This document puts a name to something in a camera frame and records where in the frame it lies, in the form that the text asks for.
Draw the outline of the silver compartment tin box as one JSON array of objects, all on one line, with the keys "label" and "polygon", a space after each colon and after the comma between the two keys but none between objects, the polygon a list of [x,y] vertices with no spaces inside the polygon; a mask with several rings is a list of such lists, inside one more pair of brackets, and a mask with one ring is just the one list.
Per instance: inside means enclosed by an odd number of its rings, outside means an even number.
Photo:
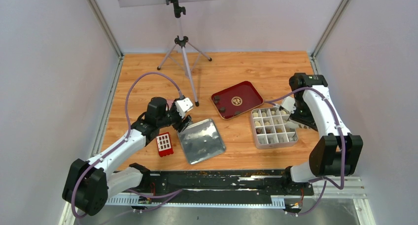
[{"label": "silver compartment tin box", "polygon": [[251,111],[250,123],[257,149],[291,147],[299,137],[283,108],[258,108]]}]

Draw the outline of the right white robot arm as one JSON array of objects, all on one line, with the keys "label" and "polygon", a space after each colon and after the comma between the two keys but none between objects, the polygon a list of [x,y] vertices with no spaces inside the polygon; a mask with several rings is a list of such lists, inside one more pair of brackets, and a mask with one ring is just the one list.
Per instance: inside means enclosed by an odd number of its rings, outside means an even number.
[{"label": "right white robot arm", "polygon": [[363,148],[361,136],[352,134],[343,123],[323,75],[295,73],[289,85],[295,100],[290,120],[317,131],[320,139],[307,162],[289,167],[290,175],[281,181],[283,191],[294,194],[301,183],[328,180],[329,176],[340,176],[337,186],[342,188],[344,177],[356,170]]}]

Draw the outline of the red lacquer tray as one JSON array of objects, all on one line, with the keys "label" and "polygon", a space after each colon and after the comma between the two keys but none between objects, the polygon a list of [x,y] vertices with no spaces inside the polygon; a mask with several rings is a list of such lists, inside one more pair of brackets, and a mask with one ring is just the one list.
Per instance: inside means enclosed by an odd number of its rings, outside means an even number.
[{"label": "red lacquer tray", "polygon": [[211,95],[220,117],[230,120],[263,104],[264,100],[254,85],[243,81]]}]

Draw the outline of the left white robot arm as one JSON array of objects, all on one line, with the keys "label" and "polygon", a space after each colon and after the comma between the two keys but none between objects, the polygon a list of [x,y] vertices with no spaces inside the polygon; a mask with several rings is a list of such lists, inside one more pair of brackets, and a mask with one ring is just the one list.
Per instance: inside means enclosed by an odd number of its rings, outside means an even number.
[{"label": "left white robot arm", "polygon": [[70,166],[62,198],[86,215],[93,216],[108,198],[128,189],[147,191],[151,186],[150,170],[138,163],[125,170],[117,168],[133,153],[146,147],[160,133],[172,126],[182,132],[191,122],[187,113],[193,108],[189,98],[182,97],[168,106],[162,97],[153,97],[147,110],[135,122],[128,123],[126,133],[103,152],[84,161],[76,159]]}]

